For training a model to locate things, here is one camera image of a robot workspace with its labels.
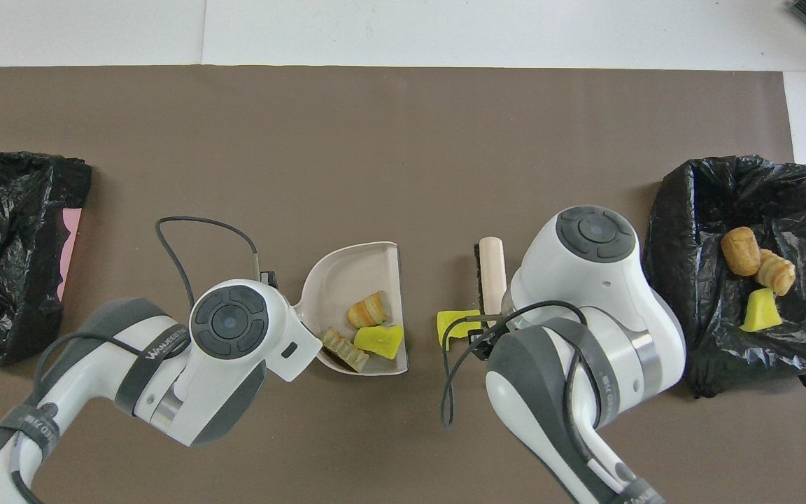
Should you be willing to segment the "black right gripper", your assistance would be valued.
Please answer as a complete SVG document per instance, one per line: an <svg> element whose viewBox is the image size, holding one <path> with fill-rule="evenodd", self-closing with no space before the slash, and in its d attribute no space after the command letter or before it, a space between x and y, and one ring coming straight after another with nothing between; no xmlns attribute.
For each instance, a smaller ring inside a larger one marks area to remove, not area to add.
<svg viewBox="0 0 806 504"><path fill-rule="evenodd" d="M477 358L489 358L501 337L500 332L498 328L468 330L468 351Z"/></svg>

